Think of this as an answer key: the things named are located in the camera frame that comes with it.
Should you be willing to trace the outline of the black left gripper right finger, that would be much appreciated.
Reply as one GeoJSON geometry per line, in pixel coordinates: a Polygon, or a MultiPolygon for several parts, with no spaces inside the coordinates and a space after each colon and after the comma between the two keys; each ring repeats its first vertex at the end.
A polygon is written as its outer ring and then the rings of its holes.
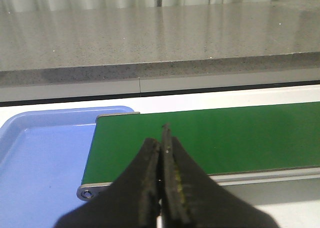
{"type": "Polygon", "coordinates": [[[162,208],[167,227],[277,227],[254,208],[212,180],[173,137],[162,131],[162,208]]]}

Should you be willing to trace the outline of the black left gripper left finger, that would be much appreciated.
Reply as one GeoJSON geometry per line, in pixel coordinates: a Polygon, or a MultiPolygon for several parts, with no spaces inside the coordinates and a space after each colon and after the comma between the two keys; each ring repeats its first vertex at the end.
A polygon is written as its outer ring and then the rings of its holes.
{"type": "Polygon", "coordinates": [[[62,216],[55,227],[156,227],[159,154],[160,143],[145,139],[133,161],[106,190],[62,216]]]}

